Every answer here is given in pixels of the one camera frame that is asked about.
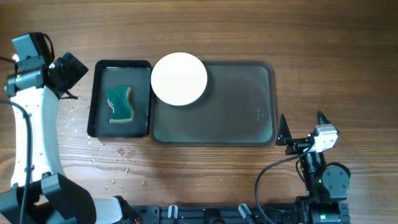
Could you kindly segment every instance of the small black tray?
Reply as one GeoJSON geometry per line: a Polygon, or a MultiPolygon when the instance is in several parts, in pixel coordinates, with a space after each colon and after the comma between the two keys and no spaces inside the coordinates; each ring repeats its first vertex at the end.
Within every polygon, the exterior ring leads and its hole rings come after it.
{"type": "Polygon", "coordinates": [[[267,146],[276,136],[274,77],[262,61],[202,61],[199,99],[171,106],[152,95],[150,135],[176,146],[267,146]]]}
{"type": "Polygon", "coordinates": [[[101,60],[95,65],[87,133],[95,138],[141,138],[149,133],[151,65],[145,60],[101,60]],[[134,119],[110,123],[110,88],[129,86],[134,119]]]}

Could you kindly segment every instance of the tray rim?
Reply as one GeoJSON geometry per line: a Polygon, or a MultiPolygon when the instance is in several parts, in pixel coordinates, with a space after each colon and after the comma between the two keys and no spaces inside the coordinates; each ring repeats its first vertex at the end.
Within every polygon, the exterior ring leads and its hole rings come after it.
{"type": "MultiPolygon", "coordinates": [[[[93,78],[93,90],[91,91],[91,102],[90,102],[90,112],[88,114],[88,122],[87,122],[87,135],[93,138],[103,138],[103,139],[117,139],[117,138],[144,138],[149,135],[149,128],[150,128],[150,109],[151,109],[151,102],[148,105],[148,126],[146,134],[133,134],[133,133],[124,133],[120,134],[119,136],[103,136],[95,134],[95,119],[96,119],[96,110],[98,105],[98,92],[100,90],[100,82],[102,77],[102,69],[106,67],[136,67],[136,68],[149,68],[150,73],[152,75],[152,66],[150,62],[147,60],[100,60],[95,64],[94,70],[94,78],[93,78]]],[[[152,100],[152,87],[149,90],[149,101],[152,100]]]]}
{"type": "Polygon", "coordinates": [[[159,139],[156,138],[154,134],[154,126],[155,126],[155,121],[154,121],[154,116],[155,116],[155,101],[159,100],[157,99],[155,94],[152,94],[152,97],[150,99],[150,107],[152,108],[151,113],[150,113],[150,129],[149,129],[149,136],[150,138],[156,142],[157,144],[165,145],[165,146],[175,146],[175,147],[211,147],[211,146],[216,146],[216,147],[223,147],[223,146],[228,146],[228,147],[262,147],[262,146],[271,146],[272,143],[275,141],[276,136],[277,136],[277,130],[276,130],[276,103],[275,103],[275,79],[274,79],[274,71],[271,68],[271,66],[262,60],[201,60],[204,66],[209,66],[209,65],[239,65],[239,66],[245,66],[245,65],[259,65],[262,66],[266,69],[268,73],[268,84],[269,84],[269,98],[271,100],[270,106],[273,107],[271,108],[271,127],[272,127],[272,135],[270,139],[266,142],[164,142],[160,141],[159,139]]]}

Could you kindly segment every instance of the green sponge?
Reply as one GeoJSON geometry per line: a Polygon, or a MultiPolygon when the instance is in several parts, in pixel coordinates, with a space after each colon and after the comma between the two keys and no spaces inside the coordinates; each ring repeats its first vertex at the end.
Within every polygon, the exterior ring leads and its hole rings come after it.
{"type": "Polygon", "coordinates": [[[113,109],[111,123],[126,123],[134,119],[134,110],[130,104],[130,87],[117,87],[107,92],[108,103],[113,109]]]}

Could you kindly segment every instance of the wood grain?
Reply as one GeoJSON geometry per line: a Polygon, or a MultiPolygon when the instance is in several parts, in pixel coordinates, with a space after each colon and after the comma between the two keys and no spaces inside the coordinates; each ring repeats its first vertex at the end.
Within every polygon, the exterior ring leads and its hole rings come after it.
{"type": "MultiPolygon", "coordinates": [[[[285,158],[284,148],[275,146],[187,149],[149,138],[88,139],[97,61],[144,59],[154,65],[169,53],[187,52],[203,60],[268,62],[275,72],[277,114],[286,115],[295,137],[313,129],[319,109],[341,131],[325,157],[352,171],[353,223],[398,220],[396,1],[49,2],[0,4],[0,55],[13,55],[13,37],[41,31],[51,37],[56,57],[70,51],[90,69],[71,91],[81,98],[60,101],[57,125],[65,172],[93,197],[122,195],[132,205],[253,204],[260,170],[285,158]],[[125,149],[123,156],[118,149],[125,149]]],[[[4,85],[12,67],[1,62],[0,71],[4,85]]],[[[0,98],[6,98],[3,91],[0,98]]],[[[5,192],[15,163],[15,127],[11,108],[0,105],[0,111],[5,192]]],[[[263,202],[305,195],[293,162],[270,170],[260,188],[263,202]]]]}

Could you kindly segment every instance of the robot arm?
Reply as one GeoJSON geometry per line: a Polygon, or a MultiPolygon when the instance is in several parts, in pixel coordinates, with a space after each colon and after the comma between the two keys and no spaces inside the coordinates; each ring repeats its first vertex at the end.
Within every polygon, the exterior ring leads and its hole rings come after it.
{"type": "MultiPolygon", "coordinates": [[[[47,87],[18,91],[11,101],[23,106],[30,114],[32,124],[32,170],[30,182],[42,179],[42,175],[62,174],[65,175],[57,142],[57,113],[58,98],[47,87]]],[[[16,121],[16,164],[14,174],[11,178],[12,186],[24,186],[26,177],[26,125],[22,113],[14,108],[16,121]]]]}
{"type": "MultiPolygon", "coordinates": [[[[30,33],[12,40],[21,59],[17,62],[20,72],[9,75],[4,88],[11,101],[27,111],[32,128],[32,170],[25,222],[118,222],[127,217],[126,213],[131,213],[128,209],[122,211],[122,206],[127,204],[125,200],[121,197],[93,200],[85,189],[65,177],[57,142],[58,101],[88,69],[69,52],[51,64],[53,47],[50,52],[44,37],[48,38],[45,34],[30,33]],[[34,205],[42,194],[49,202],[34,205]]],[[[16,164],[12,190],[0,194],[0,212],[11,223],[19,223],[22,189],[26,188],[27,129],[21,111],[14,108],[14,115],[16,164]]]]}

